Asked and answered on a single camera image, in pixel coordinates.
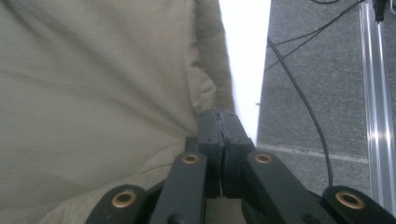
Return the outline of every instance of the wire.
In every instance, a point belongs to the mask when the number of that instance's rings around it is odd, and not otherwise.
[[[268,44],[271,46],[273,51],[275,52],[277,58],[280,60],[282,63],[283,67],[285,68],[286,72],[288,73],[288,76],[293,83],[294,88],[297,90],[298,94],[300,97],[303,99],[305,107],[308,109],[309,115],[311,116],[312,120],[315,123],[315,126],[317,127],[318,134],[320,137],[320,142],[323,146],[323,151],[324,151],[324,157],[326,160],[326,165],[327,165],[327,174],[329,177],[329,187],[332,187],[332,164],[330,162],[330,157],[329,157],[329,149],[327,149],[327,144],[326,144],[326,139],[324,138],[323,131],[320,128],[319,122],[317,120],[317,117],[315,116],[314,111],[312,110],[311,105],[308,103],[308,100],[306,99],[303,91],[301,90],[300,86],[298,85],[296,79],[294,78],[293,74],[289,70],[288,66],[285,63],[284,57],[280,54],[279,50],[276,48],[275,44],[271,41],[270,37],[267,38]]]
[[[289,53],[285,54],[285,55],[283,56],[283,58],[286,59],[288,56],[290,56],[290,55],[291,55],[292,53],[294,53],[296,50],[298,50],[299,48],[301,48],[302,46],[304,46],[306,43],[308,43],[310,40],[312,40],[313,38],[315,38],[315,36],[319,35],[319,34],[320,34],[323,30],[325,30],[327,27],[329,27],[330,25],[332,25],[334,22],[338,21],[342,16],[344,16],[345,14],[347,14],[352,8],[354,8],[355,6],[357,6],[358,4],[360,4],[360,3],[364,2],[364,1],[365,1],[365,0],[360,0],[360,1],[358,1],[358,2],[356,2],[356,3],[354,3],[354,4],[352,4],[351,6],[347,7],[344,11],[342,11],[340,14],[338,14],[338,16],[336,16],[334,19],[332,19],[331,21],[327,22],[326,24],[324,24],[324,25],[321,26],[320,28],[318,28],[318,29],[316,29],[316,30],[314,30],[314,31],[312,31],[312,32],[310,32],[310,33],[308,33],[308,34],[299,35],[299,36],[296,36],[296,37],[294,37],[294,38],[281,41],[281,42],[279,42],[279,43],[276,43],[275,46],[279,46],[279,45],[282,45],[282,44],[286,44],[286,43],[289,43],[289,42],[291,42],[291,41],[295,41],[295,40],[304,38],[304,37],[306,37],[306,36],[312,35],[312,36],[309,37],[307,40],[305,40],[302,44],[300,44],[299,46],[297,46],[295,49],[293,49],[293,50],[290,51]],[[269,69],[271,69],[272,67],[274,67],[274,66],[275,66],[276,64],[278,64],[278,63],[279,63],[279,60],[276,61],[276,62],[274,62],[274,63],[272,63],[271,65],[269,65],[268,67],[265,68],[264,72],[268,71]]]
[[[330,2],[319,2],[318,0],[311,0],[311,2],[314,2],[316,4],[321,4],[321,5],[329,5],[338,2],[339,0],[332,0]]]

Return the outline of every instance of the gray carpet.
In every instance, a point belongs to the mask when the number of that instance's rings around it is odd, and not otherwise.
[[[269,36],[278,43],[309,33],[354,2],[356,0],[318,5],[309,0],[274,0]],[[388,52],[388,56],[393,52],[389,64],[395,58],[393,36],[394,33],[389,35],[389,42],[393,41],[393,51]],[[304,40],[306,38],[278,48],[286,54]],[[268,49],[266,67],[276,60]],[[334,185],[350,186],[369,194],[359,6],[291,54],[286,63],[326,137]],[[327,187],[326,164],[317,129],[280,64],[264,73],[259,148],[275,152],[307,188],[321,193]]]
[[[396,15],[385,11],[384,33],[385,33],[385,53],[388,68],[390,99],[392,103],[393,130],[396,127]]]

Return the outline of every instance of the cloth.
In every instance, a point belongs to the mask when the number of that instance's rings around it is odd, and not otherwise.
[[[0,4],[0,223],[84,223],[166,178],[200,112],[233,110],[217,1]]]

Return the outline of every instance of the black cable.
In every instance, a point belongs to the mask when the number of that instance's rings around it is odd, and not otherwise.
[[[311,2],[314,2],[314,3],[316,3],[316,4],[321,4],[321,5],[329,5],[329,4],[333,4],[333,3],[336,3],[336,2],[338,2],[339,0],[332,0],[332,1],[330,1],[330,2],[320,2],[320,1],[318,1],[318,0],[311,0]]]
[[[320,128],[320,125],[318,123],[317,117],[315,116],[315,113],[312,110],[311,105],[308,103],[308,100],[306,99],[306,97],[305,97],[303,91],[301,90],[300,86],[298,85],[296,79],[294,78],[293,74],[291,73],[291,71],[289,70],[288,66],[286,65],[283,56],[280,54],[280,52],[276,48],[275,44],[271,41],[270,37],[267,38],[267,42],[271,46],[273,51],[275,52],[277,58],[282,63],[282,65],[285,68],[286,72],[288,73],[288,76],[289,76],[291,82],[293,83],[294,88],[297,90],[298,94],[303,99],[304,104],[305,104],[306,108],[308,109],[309,115],[311,115],[311,118],[314,121],[315,126],[317,127],[318,134],[319,134],[319,137],[320,137],[320,142],[321,142],[321,144],[323,146],[324,157],[326,159],[327,174],[328,174],[328,177],[329,177],[329,187],[332,187],[332,164],[330,162],[329,149],[327,149],[326,139],[324,138],[324,134],[323,134],[323,131]]]
[[[386,4],[387,4],[386,0],[373,0],[373,8],[375,12],[376,22],[381,22],[384,20]]]
[[[331,21],[327,22],[326,24],[324,24],[323,26],[321,26],[321,27],[318,28],[317,30],[314,30],[314,31],[312,31],[312,32],[310,32],[310,33],[308,33],[308,34],[305,34],[305,35],[299,35],[299,36],[296,36],[296,37],[294,37],[294,38],[281,41],[281,42],[279,42],[279,43],[276,43],[275,46],[282,45],[282,44],[286,44],[286,43],[289,43],[289,42],[291,42],[291,41],[298,40],[298,39],[304,38],[304,37],[306,37],[306,36],[312,35],[312,36],[309,37],[307,40],[305,40],[302,44],[300,44],[300,45],[297,46],[295,49],[293,49],[292,51],[290,51],[289,53],[287,53],[287,54],[285,54],[285,55],[283,56],[284,59],[287,58],[289,55],[291,55],[291,54],[292,54],[293,52],[295,52],[297,49],[299,49],[300,47],[304,46],[306,43],[308,43],[310,40],[312,40],[315,36],[317,36],[318,34],[320,34],[320,33],[321,33],[323,30],[325,30],[327,27],[329,27],[330,25],[332,25],[334,22],[338,21],[342,16],[344,16],[346,13],[348,13],[353,7],[357,6],[358,4],[360,4],[360,3],[364,2],[364,1],[365,1],[365,0],[360,0],[360,1],[358,1],[358,2],[356,2],[356,3],[354,3],[354,4],[352,4],[351,6],[347,7],[344,11],[342,11],[340,14],[338,14],[338,16],[336,16],[334,19],[332,19]],[[265,68],[264,72],[268,71],[269,69],[271,69],[272,67],[274,67],[274,66],[275,66],[276,64],[278,64],[278,63],[279,63],[279,60],[276,61],[276,62],[274,62],[274,63],[272,63],[271,65],[269,65],[268,67]]]

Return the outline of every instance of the metal frame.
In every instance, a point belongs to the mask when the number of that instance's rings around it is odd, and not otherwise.
[[[383,22],[375,21],[373,1],[361,4],[361,46],[371,196],[396,216],[396,157]]]

